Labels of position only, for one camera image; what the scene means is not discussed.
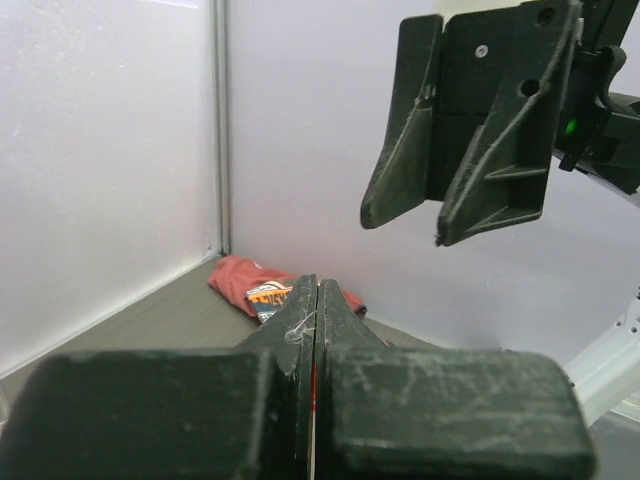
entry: white wall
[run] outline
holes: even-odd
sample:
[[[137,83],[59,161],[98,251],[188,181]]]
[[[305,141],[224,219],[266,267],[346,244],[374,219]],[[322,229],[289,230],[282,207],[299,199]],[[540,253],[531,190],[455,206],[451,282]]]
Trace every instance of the white wall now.
[[[207,0],[0,2],[0,377],[218,250]]]
[[[373,317],[445,345],[566,362],[605,330],[640,286],[640,211],[578,173],[554,169],[542,220],[451,248],[434,246],[439,204],[359,225],[399,22],[515,3],[233,1],[234,251],[334,277]],[[632,28],[638,47],[640,22]],[[640,94],[636,53],[617,86]]]

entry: black plastic part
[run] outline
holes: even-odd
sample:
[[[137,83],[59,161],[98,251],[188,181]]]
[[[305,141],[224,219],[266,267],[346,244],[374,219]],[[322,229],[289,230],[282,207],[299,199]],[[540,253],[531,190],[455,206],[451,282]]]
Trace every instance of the black plastic part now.
[[[589,479],[562,370],[532,354],[332,346],[320,480]]]
[[[330,453],[331,429],[327,378],[327,349],[332,345],[347,348],[363,348],[372,351],[387,350],[386,345],[347,305],[340,286],[335,280],[323,280],[318,289],[318,315],[315,338],[315,389],[316,389],[316,472],[319,480],[332,480],[333,458]]]
[[[513,13],[504,71],[445,195],[438,245],[542,215],[580,8],[571,1],[530,2]],[[452,19],[448,31],[460,21]]]
[[[389,123],[380,159],[360,209],[364,228],[376,228],[425,200],[433,94],[443,19],[407,18],[400,26]]]
[[[403,21],[363,227],[425,199],[444,201],[441,245],[539,218],[579,14],[549,0],[458,15],[444,34],[438,16]]]
[[[292,479],[284,388],[267,352],[57,357],[13,408],[0,478]]]
[[[584,48],[597,51],[603,47],[620,46],[638,0],[582,0],[582,3]]]
[[[235,347],[238,351],[269,349],[286,379],[289,435],[294,442],[298,478],[308,478],[311,438],[311,382],[318,285],[315,275],[298,279],[286,304],[250,337]]]

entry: screw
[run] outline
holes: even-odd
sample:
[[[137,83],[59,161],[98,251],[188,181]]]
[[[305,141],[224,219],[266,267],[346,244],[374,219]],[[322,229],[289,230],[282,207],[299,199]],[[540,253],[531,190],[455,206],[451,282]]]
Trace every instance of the screw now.
[[[488,55],[489,53],[489,47],[487,47],[486,45],[480,45],[478,46],[478,48],[476,48],[476,57],[478,58],[484,58]]]

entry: gray floor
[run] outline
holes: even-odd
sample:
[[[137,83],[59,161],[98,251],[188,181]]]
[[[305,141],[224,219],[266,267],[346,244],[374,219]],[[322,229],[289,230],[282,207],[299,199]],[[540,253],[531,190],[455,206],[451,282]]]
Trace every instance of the gray floor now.
[[[164,348],[230,348],[253,332],[257,320],[230,306],[207,285],[217,260],[211,260],[143,298],[51,354],[78,350]],[[398,346],[430,346],[381,325],[365,323],[380,338]],[[12,404],[39,362],[33,362],[0,380]]]

